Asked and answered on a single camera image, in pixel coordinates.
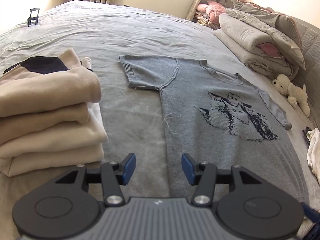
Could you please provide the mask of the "grey knit sweater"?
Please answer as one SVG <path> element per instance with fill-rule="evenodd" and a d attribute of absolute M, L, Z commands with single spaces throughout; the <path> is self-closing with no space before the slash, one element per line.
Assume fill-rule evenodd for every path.
<path fill-rule="evenodd" d="M 121 56 L 129 87 L 156 90 L 164 117 L 170 194 L 193 195 L 181 156 L 218 168 L 241 165 L 301 202 L 309 200 L 285 111 L 240 74 L 206 60 Z"/>

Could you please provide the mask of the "folded beige clothes stack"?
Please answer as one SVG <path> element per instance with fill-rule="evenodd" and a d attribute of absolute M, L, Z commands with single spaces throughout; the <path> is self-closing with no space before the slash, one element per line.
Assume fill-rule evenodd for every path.
<path fill-rule="evenodd" d="M 34 56 L 1 76 L 1 172 L 100 161 L 107 140 L 101 85 L 89 58 L 73 49 Z"/>

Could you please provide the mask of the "pink crumpled clothes pile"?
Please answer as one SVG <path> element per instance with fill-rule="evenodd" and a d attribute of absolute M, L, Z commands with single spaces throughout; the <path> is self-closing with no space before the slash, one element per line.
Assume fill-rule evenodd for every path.
<path fill-rule="evenodd" d="M 213 30 L 220 29 L 219 16 L 224 14 L 226 9 L 220 3 L 208 1 L 208 4 L 200 3 L 194 15 L 194 22 Z"/>

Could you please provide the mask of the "white crumpled garment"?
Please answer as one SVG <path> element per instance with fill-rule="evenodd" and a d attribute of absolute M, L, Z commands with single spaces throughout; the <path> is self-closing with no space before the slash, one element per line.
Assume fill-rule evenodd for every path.
<path fill-rule="evenodd" d="M 307 161 L 311 167 L 312 173 L 319 179 L 319 161 L 320 161 L 320 140 L 319 140 L 319 129 L 315 128 L 308 131 L 306 134 L 307 139 L 310 142 Z"/>

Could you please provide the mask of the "dark grey garment under white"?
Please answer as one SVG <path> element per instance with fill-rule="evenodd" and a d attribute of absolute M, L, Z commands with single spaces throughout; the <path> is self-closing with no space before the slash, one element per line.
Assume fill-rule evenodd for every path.
<path fill-rule="evenodd" d="M 310 142 L 311 142 L 310 136 L 308 135 L 308 132 L 310 131 L 312 131 L 310 127 L 306 127 L 305 129 L 302 130 L 303 138 L 307 147 L 310 146 Z"/>

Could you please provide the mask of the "white plush toy dog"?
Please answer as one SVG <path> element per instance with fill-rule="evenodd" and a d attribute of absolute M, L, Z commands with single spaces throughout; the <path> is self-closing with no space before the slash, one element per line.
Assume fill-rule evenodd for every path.
<path fill-rule="evenodd" d="M 288 103 L 293 108 L 299 106 L 307 118 L 310 116 L 308 94 L 305 85 L 303 85 L 302 88 L 295 86 L 284 74 L 279 74 L 277 78 L 272 81 L 272 85 L 282 96 L 287 97 Z"/>

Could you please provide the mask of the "grey bed sheet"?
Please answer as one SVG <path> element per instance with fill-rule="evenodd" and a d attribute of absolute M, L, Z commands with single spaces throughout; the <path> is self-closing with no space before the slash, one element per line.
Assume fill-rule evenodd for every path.
<path fill-rule="evenodd" d="M 130 88 L 119 60 L 121 55 L 156 55 L 206 60 L 268 92 L 292 124 L 288 135 L 304 172 L 309 204 L 319 209 L 319 184 L 308 167 L 302 136 L 310 120 L 293 110 L 269 79 L 243 65 L 212 30 L 142 9 L 68 2 L 43 13 L 39 25 L 21 23 L 1 35 L 1 70 L 31 56 L 56 56 L 68 48 L 91 59 L 101 82 L 100 109 L 108 135 L 105 161 L 121 160 L 130 152 L 136 155 L 136 170 L 122 188 L 125 197 L 171 195 L 164 131 L 178 113 L 162 112 L 158 92 Z"/>

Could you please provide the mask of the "folded grey duvet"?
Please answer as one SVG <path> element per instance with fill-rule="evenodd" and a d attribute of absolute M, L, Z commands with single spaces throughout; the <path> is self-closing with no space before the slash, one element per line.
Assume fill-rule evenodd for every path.
<path fill-rule="evenodd" d="M 302 39 L 292 17 L 247 0 L 231 2 L 219 16 L 215 36 L 245 66 L 269 79 L 284 74 L 293 80 L 305 69 Z"/>

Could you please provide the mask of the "grey quilted headboard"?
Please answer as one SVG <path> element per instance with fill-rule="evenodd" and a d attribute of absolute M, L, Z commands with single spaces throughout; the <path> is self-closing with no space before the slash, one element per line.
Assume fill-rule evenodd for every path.
<path fill-rule="evenodd" d="M 293 83 L 299 86 L 306 85 L 311 111 L 310 120 L 314 126 L 319 127 L 319 28 L 295 17 L 293 20 L 301 37 L 302 53 L 305 60 L 305 69 L 298 71 Z"/>

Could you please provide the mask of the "small black chair stand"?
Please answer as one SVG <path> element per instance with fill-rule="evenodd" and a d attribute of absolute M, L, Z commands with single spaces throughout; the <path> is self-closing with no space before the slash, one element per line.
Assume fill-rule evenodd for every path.
<path fill-rule="evenodd" d="M 32 24 L 37 25 L 39 22 L 40 8 L 31 8 L 29 11 L 30 11 L 30 16 L 27 19 L 28 27 L 30 27 Z"/>

